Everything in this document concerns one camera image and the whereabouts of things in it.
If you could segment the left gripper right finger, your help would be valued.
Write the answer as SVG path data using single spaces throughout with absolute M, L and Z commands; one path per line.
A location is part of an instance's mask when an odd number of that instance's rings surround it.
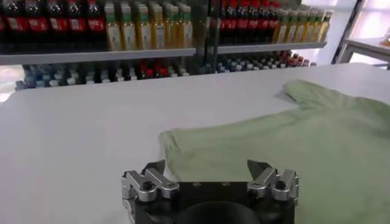
M 266 162 L 247 160 L 253 178 L 247 183 L 247 191 L 256 198 L 271 198 L 276 201 L 293 201 L 298 204 L 299 176 L 294 170 L 280 173 Z

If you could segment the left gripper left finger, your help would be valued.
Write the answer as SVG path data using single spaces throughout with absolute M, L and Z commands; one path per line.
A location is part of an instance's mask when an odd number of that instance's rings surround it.
M 164 159 L 147 163 L 140 173 L 136 170 L 125 171 L 121 177 L 122 199 L 138 198 L 141 202 L 152 202 L 157 199 L 157 194 L 173 199 L 179 193 L 180 185 L 167 179 L 164 171 Z

